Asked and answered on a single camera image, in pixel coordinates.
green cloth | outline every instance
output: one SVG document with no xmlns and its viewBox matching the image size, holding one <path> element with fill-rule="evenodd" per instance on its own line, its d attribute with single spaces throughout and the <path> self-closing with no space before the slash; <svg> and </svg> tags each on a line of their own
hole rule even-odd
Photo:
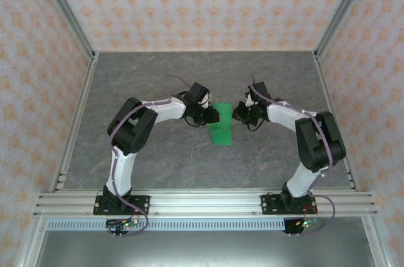
<svg viewBox="0 0 404 267">
<path fill-rule="evenodd" d="M 220 114 L 220 121 L 209 125 L 212 143 L 230 146 L 232 144 L 233 106 L 229 103 L 214 103 L 213 108 Z"/>
</svg>

white arm segment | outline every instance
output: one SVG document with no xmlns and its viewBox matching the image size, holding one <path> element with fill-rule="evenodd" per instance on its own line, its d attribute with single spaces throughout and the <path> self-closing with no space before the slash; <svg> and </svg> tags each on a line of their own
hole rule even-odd
<svg viewBox="0 0 404 267">
<path fill-rule="evenodd" d="M 180 119 L 185 112 L 186 106 L 177 98 L 171 98 L 171 103 L 167 103 L 165 105 L 152 105 L 147 106 L 149 109 L 153 109 L 157 112 L 156 123 L 170 120 L 170 119 Z M 129 190 L 131 190 L 131 175 L 133 170 L 134 159 L 136 158 L 137 153 L 130 153 L 128 155 L 124 155 L 123 152 L 118 148 L 114 147 L 118 154 L 118 161 L 115 168 L 115 185 L 120 195 L 126 194 Z M 111 170 L 109 174 L 109 179 L 107 182 L 108 190 L 116 195 L 114 188 L 112 187 L 112 167 L 114 166 L 115 154 L 112 152 L 112 163 Z"/>
<path fill-rule="evenodd" d="M 295 121 L 302 119 L 303 117 L 307 117 L 305 114 L 301 112 L 294 111 L 288 107 L 278 106 L 271 104 L 266 108 L 268 113 L 268 118 L 271 122 L 279 123 L 286 128 L 296 132 Z M 315 112 L 309 111 L 310 114 L 316 115 Z"/>
<path fill-rule="evenodd" d="M 300 162 L 295 174 L 286 183 L 290 194 L 294 198 L 299 198 L 301 196 L 307 195 L 313 182 L 319 175 L 321 175 L 322 171 L 326 170 L 327 168 L 328 166 L 320 169 L 315 173 L 312 173 L 311 170 L 305 168 L 302 162 Z"/>
<path fill-rule="evenodd" d="M 147 108 L 153 109 L 157 112 L 157 119 L 154 124 L 157 124 L 162 121 L 171 120 L 171 119 L 180 119 L 185 112 L 186 106 L 182 103 L 181 100 L 178 98 L 171 98 L 171 103 L 164 104 L 164 105 L 152 105 L 148 106 Z"/>
<path fill-rule="evenodd" d="M 130 153 L 129 155 L 124 155 L 124 153 L 117 147 L 114 147 L 118 152 L 118 161 L 115 168 L 115 185 L 118 193 L 121 195 L 126 194 L 129 190 L 131 190 L 131 174 L 133 169 L 134 159 L 136 158 L 137 153 Z M 107 182 L 108 190 L 116 195 L 114 191 L 114 187 L 112 186 L 112 167 L 114 166 L 115 153 L 112 152 L 112 163 L 111 170 L 109 172 L 109 179 Z"/>
<path fill-rule="evenodd" d="M 301 112 L 297 112 L 293 109 L 284 106 L 278 106 L 271 104 L 267 107 L 268 118 L 271 122 L 279 123 L 286 128 L 289 128 L 293 132 L 296 132 L 295 121 L 307 117 Z M 309 188 L 313 182 L 321 175 L 322 171 L 328 168 L 322 168 L 319 171 L 312 173 L 311 170 L 304 167 L 302 162 L 297 167 L 297 170 L 293 177 L 287 182 L 287 187 L 289 192 L 294 198 L 299 198 L 301 196 L 307 195 Z"/>
</svg>

black joint housing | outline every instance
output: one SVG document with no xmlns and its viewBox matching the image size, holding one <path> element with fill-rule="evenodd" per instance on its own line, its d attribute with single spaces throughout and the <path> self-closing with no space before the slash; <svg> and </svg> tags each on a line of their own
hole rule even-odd
<svg viewBox="0 0 404 267">
<path fill-rule="evenodd" d="M 285 183 L 282 186 L 282 192 L 280 193 L 280 199 L 288 213 L 301 214 L 304 211 L 304 205 L 312 206 L 312 202 L 315 201 L 313 196 L 306 195 L 299 198 L 294 198 Z"/>
<path fill-rule="evenodd" d="M 316 114 L 316 120 L 321 126 L 333 157 L 333 165 L 345 158 L 347 151 L 341 134 L 331 112 L 324 111 Z M 317 172 L 328 165 L 325 145 L 318 139 L 318 131 L 310 118 L 295 121 L 297 147 L 299 158 L 305 168 Z"/>
<path fill-rule="evenodd" d="M 271 95 L 268 93 L 265 83 L 264 82 L 258 82 L 255 84 L 252 84 L 252 86 L 254 87 L 254 89 L 260 93 L 261 95 L 263 95 L 266 98 L 271 98 Z M 265 104 L 268 105 L 268 101 L 264 100 L 263 98 L 259 97 L 252 89 L 250 86 L 248 86 L 249 89 L 249 93 L 251 96 L 251 99 L 254 102 L 258 102 L 258 104 Z"/>
<path fill-rule="evenodd" d="M 123 118 L 135 107 L 141 105 L 137 98 L 129 98 L 119 110 L 115 118 L 108 126 L 108 135 L 110 136 Z M 132 124 L 127 120 L 116 132 L 112 140 L 113 146 L 117 146 L 124 155 L 139 152 L 147 142 L 157 118 L 157 112 L 147 107 L 140 108 L 131 117 L 131 120 L 137 122 Z"/>
<path fill-rule="evenodd" d="M 122 196 L 125 201 L 129 202 L 131 197 L 131 190 L 129 190 L 126 194 Z M 108 204 L 112 205 L 115 209 L 117 209 L 120 213 L 124 212 L 124 210 L 128 207 L 125 203 L 123 203 L 115 194 L 108 190 L 107 186 L 104 186 L 102 189 L 102 195 L 104 196 L 105 200 Z"/>
<path fill-rule="evenodd" d="M 193 83 L 191 89 L 185 93 L 184 99 L 187 100 L 191 104 L 195 103 L 203 103 L 203 99 L 205 95 L 208 93 L 208 89 L 198 82 Z"/>
</svg>

metal frame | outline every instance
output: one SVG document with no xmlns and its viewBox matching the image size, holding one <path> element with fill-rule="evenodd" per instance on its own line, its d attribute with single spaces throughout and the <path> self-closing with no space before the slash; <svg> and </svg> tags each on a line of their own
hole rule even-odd
<svg viewBox="0 0 404 267">
<path fill-rule="evenodd" d="M 262 194 L 280 193 L 277 189 L 139 189 L 132 194 L 151 196 L 150 218 L 287 218 L 303 215 L 268 215 L 261 212 Z M 46 218 L 106 218 L 93 215 L 95 197 L 99 191 L 68 190 L 42 193 L 34 217 Z M 372 193 L 352 189 L 315 189 L 313 195 L 325 194 L 336 206 L 336 217 L 376 216 Z M 316 198 L 319 217 L 330 217 L 331 204 Z"/>
<path fill-rule="evenodd" d="M 338 28 L 340 27 L 341 22 L 343 21 L 345 15 L 348 13 L 348 10 L 353 2 L 354 0 L 342 0 L 333 19 L 331 20 L 323 37 L 321 38 L 318 48 L 314 51 L 316 59 L 320 59 L 320 57 L 326 51 L 328 45 L 330 44 Z"/>
<path fill-rule="evenodd" d="M 129 231 L 145 226 L 145 220 Z M 101 218 L 53 218 L 48 231 L 102 231 L 107 230 Z M 285 230 L 282 218 L 150 218 L 147 231 L 274 231 Z"/>
<path fill-rule="evenodd" d="M 66 19 L 67 23 L 69 24 L 74 36 L 77 38 L 81 48 L 83 49 L 84 53 L 88 56 L 88 58 L 93 57 L 94 50 L 91 47 L 90 42 L 88 41 L 83 29 L 81 28 L 76 16 L 74 15 L 73 11 L 71 10 L 67 0 L 55 0 L 56 4 L 59 6 L 64 18 Z"/>
<path fill-rule="evenodd" d="M 394 267 L 391 249 L 387 246 L 386 230 L 380 218 L 362 217 L 362 223 L 376 266 Z"/>
<path fill-rule="evenodd" d="M 31 230 L 27 233 L 17 267 L 36 266 L 48 222 L 47 218 L 34 219 Z"/>
<path fill-rule="evenodd" d="M 91 82 L 93 79 L 95 66 L 97 65 L 99 52 L 94 53 L 94 56 L 90 59 L 83 82 L 81 84 L 80 95 L 77 99 L 76 108 L 74 111 L 74 116 L 71 121 L 69 135 L 66 139 L 64 150 L 62 154 L 61 161 L 59 163 L 59 170 L 55 173 L 52 180 L 52 185 L 50 186 L 50 191 L 54 192 L 58 186 L 59 180 L 66 178 L 67 170 L 69 168 L 71 155 L 73 154 L 74 144 L 76 143 L 76 138 L 78 134 L 78 129 L 80 126 L 81 118 L 83 117 L 84 107 L 87 101 L 88 92 L 90 91 Z"/>
<path fill-rule="evenodd" d="M 338 114 L 334 109 L 333 102 L 331 101 L 330 93 L 328 91 L 327 84 L 325 82 L 323 69 L 321 68 L 320 61 L 318 58 L 316 58 L 316 54 L 314 51 L 312 52 L 312 54 L 313 54 L 314 63 L 316 64 L 318 76 L 320 78 L 321 86 L 323 87 L 324 96 L 326 97 L 328 109 L 331 111 L 332 114 L 334 114 L 334 115 L 336 115 L 336 117 L 338 117 L 337 116 Z M 360 187 L 358 184 L 359 178 L 358 178 L 355 170 L 351 166 L 348 155 L 343 159 L 343 162 L 345 164 L 345 168 L 347 169 L 348 178 L 350 179 L 350 182 L 351 182 L 351 187 L 354 188 L 356 191 L 360 190 Z"/>
</svg>

patterned wallpaper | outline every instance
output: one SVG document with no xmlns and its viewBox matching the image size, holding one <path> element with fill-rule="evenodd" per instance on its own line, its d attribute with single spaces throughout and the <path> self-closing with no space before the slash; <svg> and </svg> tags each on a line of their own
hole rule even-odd
<svg viewBox="0 0 404 267">
<path fill-rule="evenodd" d="M 376 192 L 403 266 L 404 0 L 356 0 L 321 65 L 359 184 Z"/>
<path fill-rule="evenodd" d="M 0 0 L 0 266 L 16 266 L 88 60 L 53 0 Z"/>
<path fill-rule="evenodd" d="M 341 0 L 68 0 L 95 50 L 313 50 Z"/>
</svg>

